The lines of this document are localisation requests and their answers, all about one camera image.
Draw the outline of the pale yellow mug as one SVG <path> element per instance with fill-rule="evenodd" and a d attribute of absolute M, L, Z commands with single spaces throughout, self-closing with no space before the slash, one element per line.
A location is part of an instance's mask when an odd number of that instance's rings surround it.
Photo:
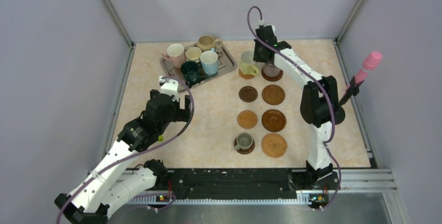
<path fill-rule="evenodd" d="M 257 62 L 254 61 L 254 51 L 249 50 L 241 54 L 240 57 L 240 71 L 246 76 L 257 76 L 260 72 Z"/>

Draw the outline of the mauve mug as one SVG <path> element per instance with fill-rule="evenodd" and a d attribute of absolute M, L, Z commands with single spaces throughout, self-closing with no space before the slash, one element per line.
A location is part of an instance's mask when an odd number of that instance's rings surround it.
<path fill-rule="evenodd" d="M 279 74 L 280 69 L 272 63 L 266 63 L 263 65 L 264 72 L 267 76 L 274 77 Z"/>

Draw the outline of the brown saucer coaster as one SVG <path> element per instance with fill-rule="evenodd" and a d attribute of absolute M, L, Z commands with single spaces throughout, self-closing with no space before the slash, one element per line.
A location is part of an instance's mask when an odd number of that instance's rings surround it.
<path fill-rule="evenodd" d="M 270 105 L 279 105 L 285 100 L 285 91 L 278 85 L 268 85 L 262 90 L 262 99 Z"/>
<path fill-rule="evenodd" d="M 263 113 L 261 123 L 270 132 L 279 132 L 286 126 L 285 115 L 276 109 L 270 109 Z"/>
<path fill-rule="evenodd" d="M 278 75 L 276 75 L 274 77 L 270 77 L 270 76 L 266 75 L 266 73 L 264 72 L 264 68 L 262 68 L 261 74 L 265 80 L 267 80 L 269 82 L 276 82 L 276 81 L 279 81 L 283 77 L 284 72 L 282 70 L 280 70 Z"/>

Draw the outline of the light bamboo coaster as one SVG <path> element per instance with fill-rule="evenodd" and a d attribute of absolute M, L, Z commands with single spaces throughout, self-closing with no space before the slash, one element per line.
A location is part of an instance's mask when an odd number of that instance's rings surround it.
<path fill-rule="evenodd" d="M 243 78 L 245 80 L 250 80 L 250 79 L 255 78 L 255 76 L 252 74 L 244 74 L 240 69 L 238 70 L 238 74 L 241 78 Z"/>
<path fill-rule="evenodd" d="M 244 129 L 252 129 L 257 125 L 257 114 L 251 110 L 244 110 L 238 114 L 237 123 Z"/>

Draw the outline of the dark walnut coaster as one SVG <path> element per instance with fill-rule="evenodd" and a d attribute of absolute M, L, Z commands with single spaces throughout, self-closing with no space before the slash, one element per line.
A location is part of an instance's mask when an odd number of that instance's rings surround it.
<path fill-rule="evenodd" d="M 250 103 L 257 99 L 258 92 L 252 86 L 244 86 L 239 90 L 238 95 L 243 102 Z"/>
<path fill-rule="evenodd" d="M 252 140 L 251 146 L 247 149 L 244 149 L 239 145 L 237 138 L 234 140 L 234 150 L 236 152 L 238 152 L 239 154 L 247 155 L 247 154 L 252 153 L 254 151 L 254 149 L 255 149 L 255 141 L 254 140 Z"/>

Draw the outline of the small grey-green cup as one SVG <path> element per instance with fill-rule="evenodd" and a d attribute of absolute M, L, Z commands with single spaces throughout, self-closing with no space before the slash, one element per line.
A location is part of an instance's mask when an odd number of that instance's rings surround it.
<path fill-rule="evenodd" d="M 239 145 L 244 149 L 249 148 L 253 140 L 252 135 L 246 132 L 239 134 L 236 138 L 238 139 Z"/>

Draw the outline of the dark walnut coaster front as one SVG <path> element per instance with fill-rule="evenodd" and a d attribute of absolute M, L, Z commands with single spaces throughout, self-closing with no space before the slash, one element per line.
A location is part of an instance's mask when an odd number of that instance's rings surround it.
<path fill-rule="evenodd" d="M 252 153 L 254 151 L 254 149 L 255 149 L 255 141 L 254 140 L 252 140 L 251 146 L 247 149 L 244 149 L 239 145 L 237 138 L 234 140 L 234 150 L 236 152 L 238 152 L 239 154 L 247 155 L 247 154 Z"/>

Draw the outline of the woven rattan coaster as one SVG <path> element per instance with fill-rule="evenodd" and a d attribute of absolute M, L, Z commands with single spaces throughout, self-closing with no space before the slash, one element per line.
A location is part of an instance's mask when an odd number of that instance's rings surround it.
<path fill-rule="evenodd" d="M 262 138 L 261 148 L 270 158 L 280 158 L 285 155 L 288 144 L 284 137 L 276 133 L 267 134 Z"/>

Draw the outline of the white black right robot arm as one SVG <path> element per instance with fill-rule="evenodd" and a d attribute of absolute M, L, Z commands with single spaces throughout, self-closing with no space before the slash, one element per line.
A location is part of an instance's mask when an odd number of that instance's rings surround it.
<path fill-rule="evenodd" d="M 309 67 L 291 45 L 277 40 L 271 25 L 260 25 L 254 33 L 253 59 L 258 63 L 273 64 L 302 89 L 300 113 L 309 126 L 310 136 L 306 171 L 302 177 L 304 187 L 337 189 L 339 175 L 334 171 L 327 148 L 334 136 L 335 125 L 345 118 L 345 111 L 339 105 L 336 79 Z"/>

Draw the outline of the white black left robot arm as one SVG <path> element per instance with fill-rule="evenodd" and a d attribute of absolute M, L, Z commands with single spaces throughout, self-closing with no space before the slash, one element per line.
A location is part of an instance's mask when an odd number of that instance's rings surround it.
<path fill-rule="evenodd" d="M 150 96 L 146 109 L 125 124 L 90 174 L 71 192 L 57 196 L 56 223 L 63 217 L 70 223 L 107 223 L 142 191 L 166 185 L 167 169 L 156 159 L 148 160 L 138 172 L 117 182 L 134 160 L 176 140 L 193 119 L 195 102 L 191 92 L 185 96 L 184 108 L 180 108 L 180 98 L 172 90 L 152 90 Z"/>

